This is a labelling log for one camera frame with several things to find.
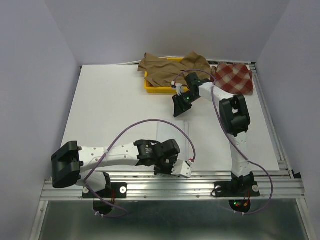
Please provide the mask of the brown skirt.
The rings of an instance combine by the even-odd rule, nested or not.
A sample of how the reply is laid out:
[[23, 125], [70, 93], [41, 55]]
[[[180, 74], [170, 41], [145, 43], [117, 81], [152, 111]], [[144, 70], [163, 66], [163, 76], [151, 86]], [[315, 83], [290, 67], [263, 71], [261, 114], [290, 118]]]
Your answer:
[[170, 87], [172, 81], [186, 84], [187, 70], [194, 69], [200, 79], [208, 77], [211, 66], [202, 56], [192, 51], [182, 60], [170, 60], [146, 53], [138, 65], [139, 72], [146, 72], [144, 79], [153, 87]]

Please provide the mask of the red plaid skirt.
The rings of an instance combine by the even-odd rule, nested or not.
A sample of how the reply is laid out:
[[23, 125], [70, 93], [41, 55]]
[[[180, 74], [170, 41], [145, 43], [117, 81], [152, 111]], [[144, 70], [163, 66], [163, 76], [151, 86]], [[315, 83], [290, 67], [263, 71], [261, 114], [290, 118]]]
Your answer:
[[253, 73], [243, 63], [219, 63], [211, 68], [215, 77], [215, 85], [233, 95], [248, 95], [254, 93]]

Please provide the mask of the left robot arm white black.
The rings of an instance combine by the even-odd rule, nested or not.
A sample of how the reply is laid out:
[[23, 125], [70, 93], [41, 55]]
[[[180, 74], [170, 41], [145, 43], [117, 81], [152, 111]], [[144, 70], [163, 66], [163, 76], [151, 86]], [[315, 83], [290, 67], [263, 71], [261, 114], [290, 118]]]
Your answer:
[[174, 139], [137, 140], [111, 149], [79, 146], [77, 141], [69, 141], [51, 156], [52, 186], [63, 189], [77, 185], [106, 197], [111, 193], [111, 180], [97, 168], [144, 166], [171, 174], [180, 152]]

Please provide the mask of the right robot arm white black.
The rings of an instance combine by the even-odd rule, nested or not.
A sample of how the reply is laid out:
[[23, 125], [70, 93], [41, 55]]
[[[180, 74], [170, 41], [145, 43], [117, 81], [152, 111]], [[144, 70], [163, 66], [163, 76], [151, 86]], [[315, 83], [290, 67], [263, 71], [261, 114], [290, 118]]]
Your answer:
[[172, 100], [176, 118], [192, 108], [193, 102], [204, 98], [213, 104], [218, 122], [227, 137], [231, 152], [231, 180], [216, 181], [212, 195], [216, 198], [242, 197], [251, 193], [256, 184], [250, 161], [246, 157], [247, 132], [251, 118], [245, 97], [233, 95], [215, 85], [210, 79], [200, 79], [189, 70], [185, 84], [171, 82], [176, 90]]

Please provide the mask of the yellow plastic tray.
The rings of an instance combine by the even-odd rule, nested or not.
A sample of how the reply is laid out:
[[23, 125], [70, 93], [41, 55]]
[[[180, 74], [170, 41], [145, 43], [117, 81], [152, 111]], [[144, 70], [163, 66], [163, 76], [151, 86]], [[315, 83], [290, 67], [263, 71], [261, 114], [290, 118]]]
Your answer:
[[[175, 61], [175, 62], [180, 62], [183, 58], [182, 57], [163, 57], [164, 59], [170, 60], [170, 61]], [[144, 80], [143, 84], [144, 89], [148, 94], [168, 94], [168, 95], [174, 95], [176, 93], [176, 90], [167, 87], [167, 86], [161, 86], [161, 87], [154, 87], [152, 86], [146, 79]]]

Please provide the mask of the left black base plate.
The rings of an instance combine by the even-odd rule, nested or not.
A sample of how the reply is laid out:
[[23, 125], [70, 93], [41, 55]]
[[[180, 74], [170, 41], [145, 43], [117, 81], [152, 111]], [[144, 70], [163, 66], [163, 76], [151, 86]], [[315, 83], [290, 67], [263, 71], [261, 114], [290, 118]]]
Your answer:
[[82, 198], [84, 199], [95, 198], [95, 195], [89, 190], [88, 186], [104, 199], [125, 199], [127, 197], [126, 182], [112, 182], [110, 185], [105, 183], [88, 183], [82, 189]]

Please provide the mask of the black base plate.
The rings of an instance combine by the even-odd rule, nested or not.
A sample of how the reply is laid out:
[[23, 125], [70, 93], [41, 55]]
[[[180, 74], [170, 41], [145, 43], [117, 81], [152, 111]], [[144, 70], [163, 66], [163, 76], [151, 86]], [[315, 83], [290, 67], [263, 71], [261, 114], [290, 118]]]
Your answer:
[[238, 184], [233, 181], [217, 181], [214, 182], [214, 188], [211, 196], [214, 198], [244, 198], [259, 197], [260, 190], [256, 181]]
[[88, 186], [104, 199], [125, 199], [127, 197], [126, 182], [112, 182], [110, 185], [105, 183], [88, 183], [82, 189], [82, 198], [84, 199], [95, 198], [95, 195], [89, 190]]

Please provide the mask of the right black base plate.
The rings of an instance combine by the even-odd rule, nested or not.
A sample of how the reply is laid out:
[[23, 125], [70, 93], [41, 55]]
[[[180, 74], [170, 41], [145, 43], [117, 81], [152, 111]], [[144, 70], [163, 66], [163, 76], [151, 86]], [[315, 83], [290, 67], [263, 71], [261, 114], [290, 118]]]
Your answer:
[[211, 196], [214, 198], [244, 198], [259, 197], [260, 190], [256, 181], [238, 184], [233, 181], [217, 181], [214, 182], [214, 188]]

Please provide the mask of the aluminium frame rail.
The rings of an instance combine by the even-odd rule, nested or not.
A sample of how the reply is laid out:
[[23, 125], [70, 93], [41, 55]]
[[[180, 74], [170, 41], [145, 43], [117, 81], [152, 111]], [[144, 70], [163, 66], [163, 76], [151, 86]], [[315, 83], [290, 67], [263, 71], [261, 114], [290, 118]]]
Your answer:
[[[194, 171], [191, 178], [153, 176], [150, 172], [111, 172], [111, 181], [126, 183], [126, 201], [165, 201], [165, 200], [213, 200], [211, 195], [214, 183], [227, 181], [227, 172]], [[259, 199], [302, 199], [305, 197], [303, 181], [292, 178], [288, 171], [274, 171], [271, 178], [261, 171], [255, 172]]]

